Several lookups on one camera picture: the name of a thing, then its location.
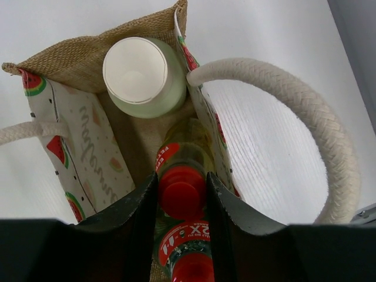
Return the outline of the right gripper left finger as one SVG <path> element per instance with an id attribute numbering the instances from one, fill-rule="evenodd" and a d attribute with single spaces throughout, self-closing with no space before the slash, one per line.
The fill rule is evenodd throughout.
<path id="1" fill-rule="evenodd" d="M 157 174 L 79 224 L 1 221 L 2 281 L 148 281 Z"/>

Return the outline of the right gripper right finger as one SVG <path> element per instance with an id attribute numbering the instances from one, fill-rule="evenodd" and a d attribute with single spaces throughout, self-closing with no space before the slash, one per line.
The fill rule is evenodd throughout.
<path id="1" fill-rule="evenodd" d="M 373 224 L 283 225 L 209 173 L 207 213 L 216 281 L 374 281 Z"/>

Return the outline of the yellow bottle red cap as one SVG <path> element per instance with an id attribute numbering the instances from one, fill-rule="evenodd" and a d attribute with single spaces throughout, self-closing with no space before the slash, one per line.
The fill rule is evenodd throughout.
<path id="1" fill-rule="evenodd" d="M 206 175 L 215 171 L 212 139 L 197 118 L 186 118 L 166 133 L 157 152 L 158 202 L 162 210 L 177 220 L 204 216 Z"/>

